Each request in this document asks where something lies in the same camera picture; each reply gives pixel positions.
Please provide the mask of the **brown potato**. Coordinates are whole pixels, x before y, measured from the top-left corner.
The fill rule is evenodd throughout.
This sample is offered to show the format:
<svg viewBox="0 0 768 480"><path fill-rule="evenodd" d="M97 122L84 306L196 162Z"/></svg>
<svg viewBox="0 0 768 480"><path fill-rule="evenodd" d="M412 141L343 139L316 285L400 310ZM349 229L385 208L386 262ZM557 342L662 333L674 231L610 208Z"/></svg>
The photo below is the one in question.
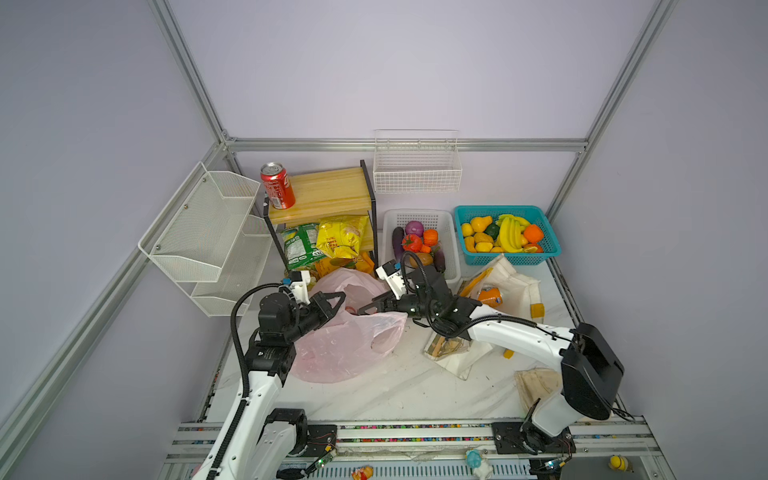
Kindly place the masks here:
<svg viewBox="0 0 768 480"><path fill-rule="evenodd" d="M418 252L416 254L416 256L418 257L418 259L421 262L421 264L424 265L424 266L432 265L433 262L434 262L433 257L432 257L431 254L423 253L423 252Z"/></svg>

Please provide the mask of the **red tomato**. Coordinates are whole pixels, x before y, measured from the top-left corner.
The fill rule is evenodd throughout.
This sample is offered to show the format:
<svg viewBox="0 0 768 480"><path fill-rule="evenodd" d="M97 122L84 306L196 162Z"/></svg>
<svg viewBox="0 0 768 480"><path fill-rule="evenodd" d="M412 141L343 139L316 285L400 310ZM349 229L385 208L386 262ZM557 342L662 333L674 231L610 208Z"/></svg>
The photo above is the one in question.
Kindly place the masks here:
<svg viewBox="0 0 768 480"><path fill-rule="evenodd" d="M422 251L423 240L415 234L406 234L402 240L401 246L404 251L419 253Z"/></svg>

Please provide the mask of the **orange soda can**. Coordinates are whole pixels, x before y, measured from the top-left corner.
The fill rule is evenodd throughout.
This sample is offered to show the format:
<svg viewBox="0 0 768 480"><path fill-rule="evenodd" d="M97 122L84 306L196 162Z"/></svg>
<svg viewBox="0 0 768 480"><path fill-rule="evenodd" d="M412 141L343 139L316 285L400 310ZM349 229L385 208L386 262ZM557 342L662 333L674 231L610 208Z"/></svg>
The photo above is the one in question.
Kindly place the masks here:
<svg viewBox="0 0 768 480"><path fill-rule="evenodd" d="M499 307L504 302L503 295L497 287L482 288L477 295L477 300L493 308Z"/></svg>

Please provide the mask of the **pink plastic grocery bag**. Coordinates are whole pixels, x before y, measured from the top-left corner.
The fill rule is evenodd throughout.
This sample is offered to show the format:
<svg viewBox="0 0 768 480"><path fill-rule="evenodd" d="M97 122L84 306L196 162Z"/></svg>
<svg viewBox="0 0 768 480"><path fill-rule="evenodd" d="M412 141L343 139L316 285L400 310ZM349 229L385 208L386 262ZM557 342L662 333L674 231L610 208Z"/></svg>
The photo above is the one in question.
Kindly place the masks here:
<svg viewBox="0 0 768 480"><path fill-rule="evenodd" d="M362 315L360 309L388 291L385 283L357 270L339 269L321 278L311 290L313 294L342 292L346 298L330 322L296 342L297 356L290 374L309 383L332 384L381 363L399 343L407 315Z"/></svg>

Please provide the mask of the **white canvas tote bag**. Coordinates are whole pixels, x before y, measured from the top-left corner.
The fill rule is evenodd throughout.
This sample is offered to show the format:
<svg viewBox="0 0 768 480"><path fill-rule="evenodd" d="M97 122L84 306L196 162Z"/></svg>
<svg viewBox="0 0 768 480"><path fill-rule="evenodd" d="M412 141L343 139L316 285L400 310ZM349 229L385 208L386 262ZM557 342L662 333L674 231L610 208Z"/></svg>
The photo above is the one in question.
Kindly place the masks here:
<svg viewBox="0 0 768 480"><path fill-rule="evenodd" d="M459 295L492 307L503 314L542 323L546 310L540 292L540 281L519 273L501 255L460 289ZM423 355L461 380L469 377L471 367L493 351L487 342L462 338L446 339L432 334Z"/></svg>

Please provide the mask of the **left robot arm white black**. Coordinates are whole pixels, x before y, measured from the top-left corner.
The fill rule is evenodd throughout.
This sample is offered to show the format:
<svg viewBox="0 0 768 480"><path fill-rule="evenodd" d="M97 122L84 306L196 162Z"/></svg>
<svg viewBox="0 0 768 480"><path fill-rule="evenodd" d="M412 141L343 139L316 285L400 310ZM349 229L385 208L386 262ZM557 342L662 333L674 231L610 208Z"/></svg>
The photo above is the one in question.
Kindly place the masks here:
<svg viewBox="0 0 768 480"><path fill-rule="evenodd" d="M267 290L259 306L259 327L242 345L237 318L243 304ZM224 425L195 479L305 479L336 455L335 440L304 467L284 468L284 460L306 451L310 430L304 410L277 408L295 361L296 342L344 310L343 292L308 294L299 272L247 290L230 313L230 334L240 387Z"/></svg>

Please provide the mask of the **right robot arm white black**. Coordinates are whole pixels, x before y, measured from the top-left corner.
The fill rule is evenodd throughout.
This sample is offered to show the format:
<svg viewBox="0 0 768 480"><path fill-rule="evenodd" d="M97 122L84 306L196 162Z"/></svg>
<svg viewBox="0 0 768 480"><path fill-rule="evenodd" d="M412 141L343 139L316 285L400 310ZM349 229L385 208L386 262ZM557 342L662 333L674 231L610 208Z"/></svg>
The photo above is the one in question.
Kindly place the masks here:
<svg viewBox="0 0 768 480"><path fill-rule="evenodd" d="M525 419L515 423L515 433L500 434L501 441L532 455L542 454L580 419L607 420L616 414L624 367L595 326L581 323L567 329L540 324L456 295L434 266L424 265L413 254L385 263L376 274L388 290L358 308L358 314L402 312L439 336L503 347L560 375L560 387L536 400Z"/></svg>

